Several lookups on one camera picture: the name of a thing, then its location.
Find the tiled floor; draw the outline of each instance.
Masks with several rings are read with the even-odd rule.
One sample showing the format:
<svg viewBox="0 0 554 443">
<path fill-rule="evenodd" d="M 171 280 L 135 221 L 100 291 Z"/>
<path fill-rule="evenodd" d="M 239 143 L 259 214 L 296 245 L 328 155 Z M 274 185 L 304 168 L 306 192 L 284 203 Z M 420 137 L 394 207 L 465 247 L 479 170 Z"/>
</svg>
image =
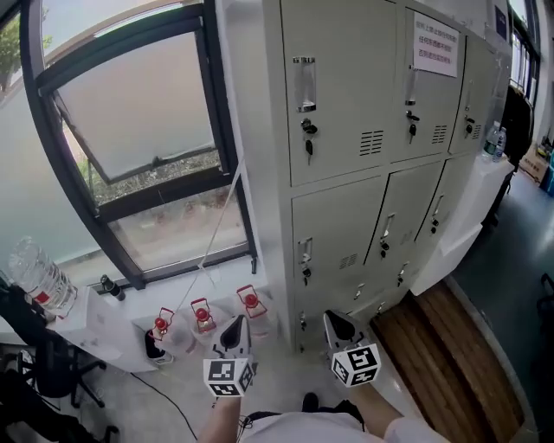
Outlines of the tiled floor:
<svg viewBox="0 0 554 443">
<path fill-rule="evenodd" d="M 378 346 L 383 367 L 375 381 L 377 390 L 403 414 L 419 417 L 417 406 L 390 359 Z M 283 343 L 271 342 L 258 349 L 256 357 L 260 363 L 258 375 L 242 403 L 242 414 L 298 411 L 304 394 L 310 391 L 318 394 L 324 406 L 335 406 L 347 396 L 346 389 L 326 367 L 325 357 L 317 352 L 293 355 Z M 139 375 L 179 405 L 196 433 L 208 419 L 214 400 L 203 385 L 201 368 L 202 356 L 194 355 L 165 366 L 162 371 Z M 105 426 L 113 424 L 121 431 L 121 442 L 194 441 L 175 407 L 130 375 L 109 367 L 105 373 L 94 371 L 89 381 L 106 408 L 99 409 L 85 397 L 81 410 L 71 408 L 68 399 L 61 401 L 61 409 L 65 414 L 80 417 L 81 423 L 95 435 L 101 436 Z M 33 440 L 27 435 L 21 441 Z"/>
<path fill-rule="evenodd" d="M 541 439 L 553 441 L 552 368 L 544 354 L 536 302 L 540 276 L 554 276 L 554 198 L 518 173 L 499 208 L 499 225 L 484 229 L 453 272 L 507 354 L 535 414 Z"/>
</svg>

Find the white paper sign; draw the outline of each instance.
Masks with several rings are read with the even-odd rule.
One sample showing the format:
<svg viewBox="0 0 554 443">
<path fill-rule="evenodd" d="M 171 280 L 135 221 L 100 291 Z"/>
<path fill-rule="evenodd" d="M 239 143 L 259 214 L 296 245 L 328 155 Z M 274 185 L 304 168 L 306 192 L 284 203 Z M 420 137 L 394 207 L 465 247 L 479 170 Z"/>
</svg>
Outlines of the white paper sign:
<svg viewBox="0 0 554 443">
<path fill-rule="evenodd" d="M 415 69 L 457 77 L 459 40 L 456 29 L 415 12 Z"/>
</svg>

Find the red label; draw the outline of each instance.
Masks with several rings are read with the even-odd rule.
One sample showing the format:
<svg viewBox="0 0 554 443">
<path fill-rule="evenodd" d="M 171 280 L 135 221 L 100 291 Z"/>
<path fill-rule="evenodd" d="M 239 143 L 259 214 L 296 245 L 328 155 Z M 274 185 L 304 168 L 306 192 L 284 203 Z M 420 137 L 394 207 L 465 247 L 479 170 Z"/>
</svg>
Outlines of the red label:
<svg viewBox="0 0 554 443">
<path fill-rule="evenodd" d="M 40 294 L 38 294 L 36 297 L 35 297 L 35 300 L 37 303 L 40 303 L 41 305 L 46 303 L 47 301 L 50 300 L 50 297 L 48 295 L 46 295 L 44 292 L 41 292 Z"/>
</svg>

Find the wooden floor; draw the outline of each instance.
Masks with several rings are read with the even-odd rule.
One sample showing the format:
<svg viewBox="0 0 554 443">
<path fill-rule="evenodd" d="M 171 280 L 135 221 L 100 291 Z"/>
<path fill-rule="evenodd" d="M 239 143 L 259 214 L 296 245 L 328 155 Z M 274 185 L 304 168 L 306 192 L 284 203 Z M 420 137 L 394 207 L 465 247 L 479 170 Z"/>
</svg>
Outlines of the wooden floor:
<svg viewBox="0 0 554 443">
<path fill-rule="evenodd" d="M 371 325 L 428 424 L 452 443 L 507 443 L 521 427 L 504 370 L 444 283 Z"/>
</svg>

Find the red bottle cap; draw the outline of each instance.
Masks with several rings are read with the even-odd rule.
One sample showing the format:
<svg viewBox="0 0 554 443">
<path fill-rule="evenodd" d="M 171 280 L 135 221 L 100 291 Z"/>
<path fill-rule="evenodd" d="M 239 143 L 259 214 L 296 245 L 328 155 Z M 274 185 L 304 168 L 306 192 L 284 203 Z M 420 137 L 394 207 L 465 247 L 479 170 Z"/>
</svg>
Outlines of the red bottle cap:
<svg viewBox="0 0 554 443">
<path fill-rule="evenodd" d="M 209 311 L 206 311 L 204 308 L 197 309 L 195 314 L 196 319 L 200 320 L 201 322 L 205 322 L 209 318 Z"/>
<path fill-rule="evenodd" d="M 258 303 L 258 298 L 254 294 L 249 294 L 244 298 L 244 304 L 248 308 L 255 308 Z"/>
<path fill-rule="evenodd" d="M 161 331 L 165 331 L 167 329 L 167 322 L 161 317 L 156 318 L 154 324 Z"/>
</svg>

